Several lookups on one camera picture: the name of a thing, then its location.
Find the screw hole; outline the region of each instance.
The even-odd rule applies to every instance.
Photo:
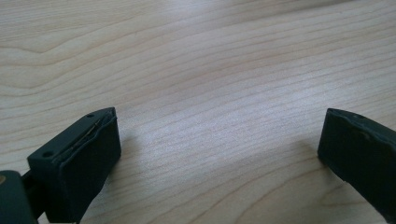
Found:
[[[44,158],[51,157],[52,155],[53,155],[52,152],[44,152],[44,153],[43,153],[43,157],[44,157]]]

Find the black rubber pad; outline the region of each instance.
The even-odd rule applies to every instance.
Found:
[[[28,157],[50,222],[79,222],[120,158],[115,108],[84,116]]]
[[[396,223],[396,132],[361,115],[328,109],[318,156],[389,223]]]

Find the light wood surface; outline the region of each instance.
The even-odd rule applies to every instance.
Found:
[[[328,107],[396,129],[395,36],[394,0],[1,1],[0,169],[114,105],[82,223],[385,223],[316,150]]]

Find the black bracket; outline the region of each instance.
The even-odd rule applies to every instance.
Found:
[[[396,132],[362,115],[328,109],[318,156],[388,223],[396,223]]]
[[[114,107],[84,116],[28,157],[30,171],[0,172],[0,223],[80,222],[120,158]]]

